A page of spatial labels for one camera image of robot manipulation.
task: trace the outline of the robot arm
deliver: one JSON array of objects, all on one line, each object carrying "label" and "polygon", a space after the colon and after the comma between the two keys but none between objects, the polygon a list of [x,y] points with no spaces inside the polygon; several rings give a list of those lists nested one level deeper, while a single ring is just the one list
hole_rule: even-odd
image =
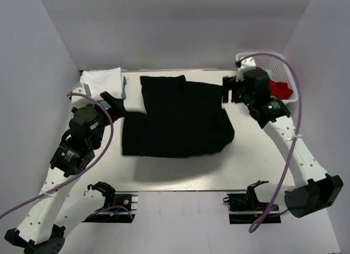
[{"label": "robot arm", "polygon": [[[232,102],[243,102],[265,133],[273,140],[284,159],[287,159],[295,127],[290,112],[284,103],[271,98],[268,74],[253,67],[239,71],[240,78],[223,78],[223,102],[228,102],[228,91],[232,91]],[[285,205],[296,217],[303,217],[331,206],[343,186],[339,176],[330,176],[316,161],[301,137],[297,137],[289,164],[295,187],[283,186],[276,203]],[[254,201],[269,202],[277,185],[258,181],[248,186],[247,197]]]},{"label": "robot arm", "polygon": [[[125,115],[122,99],[115,99],[107,92],[102,93],[101,97],[110,105],[107,112],[113,122]],[[69,130],[62,136],[50,162],[51,167],[41,191],[44,197],[35,201],[23,222],[17,228],[8,230],[5,235],[8,242],[23,247],[25,253],[46,254],[54,249],[53,253],[58,253],[57,249],[63,246],[64,235],[69,234],[93,211],[111,206],[111,193],[114,199],[114,188],[99,182],[89,191],[88,196],[57,218],[78,179],[57,188],[58,190],[55,188],[72,180],[87,167],[95,156],[94,150],[100,148],[104,128],[109,124],[103,111],[94,105],[73,108],[72,112],[74,116],[69,122]]]}]

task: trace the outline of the red cloth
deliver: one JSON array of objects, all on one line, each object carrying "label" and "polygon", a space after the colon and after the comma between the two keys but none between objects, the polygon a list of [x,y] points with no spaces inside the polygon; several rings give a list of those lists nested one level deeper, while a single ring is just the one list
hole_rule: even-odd
[{"label": "red cloth", "polygon": [[279,99],[288,99],[292,94],[293,90],[288,88],[288,84],[285,82],[274,82],[270,79],[270,90],[271,95]]}]

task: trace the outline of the white tabletop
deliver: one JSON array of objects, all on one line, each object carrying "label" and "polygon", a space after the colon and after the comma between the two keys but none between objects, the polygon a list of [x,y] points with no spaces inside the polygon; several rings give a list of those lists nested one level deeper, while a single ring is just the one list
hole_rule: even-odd
[{"label": "white tabletop", "polygon": [[[222,84],[226,75],[236,71],[172,70],[126,72],[125,108],[143,111],[143,99],[139,77],[185,75],[187,81]],[[243,104],[225,105],[235,129],[232,144],[221,153],[188,159],[123,157],[121,155],[121,130],[123,120],[114,123],[113,142],[100,162],[87,172],[75,185],[83,191],[88,184],[105,181],[119,191],[180,191],[180,190],[237,190],[258,180],[277,183],[284,167],[284,159],[274,143],[248,114]],[[103,137],[105,146],[110,128]],[[293,185],[289,173],[286,185]]]}]

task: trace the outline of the cable tie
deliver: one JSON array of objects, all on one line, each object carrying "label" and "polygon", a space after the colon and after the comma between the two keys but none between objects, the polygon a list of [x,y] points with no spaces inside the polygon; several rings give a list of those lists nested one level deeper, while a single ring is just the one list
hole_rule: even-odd
[{"label": "cable tie", "polygon": [[285,141],[283,141],[282,143],[280,143],[280,145],[279,145],[277,148],[279,149],[284,143],[286,143],[286,142],[288,142],[288,141],[292,141],[293,138],[298,139],[298,138],[301,138],[301,137],[302,137],[302,134],[298,134],[298,135],[293,134],[293,135],[291,135],[290,138],[288,138],[288,139],[286,139]]},{"label": "cable tie", "polygon": [[51,193],[48,193],[47,191],[43,191],[43,190],[40,190],[41,191],[41,193],[42,194],[44,194],[46,197],[48,197],[48,198],[69,198],[71,195],[70,194],[68,194],[66,197],[62,197],[62,196],[55,196],[54,194],[58,191],[56,191],[56,192],[54,192],[53,194],[51,194]]}]

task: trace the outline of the white towel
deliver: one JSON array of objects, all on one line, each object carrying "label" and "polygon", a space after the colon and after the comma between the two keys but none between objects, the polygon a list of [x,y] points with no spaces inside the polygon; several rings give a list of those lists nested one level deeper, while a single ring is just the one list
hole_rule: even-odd
[{"label": "white towel", "polygon": [[115,98],[123,97],[123,76],[121,68],[99,71],[83,71],[80,82],[87,84],[91,97],[95,100],[102,100],[100,94],[107,91]]}]

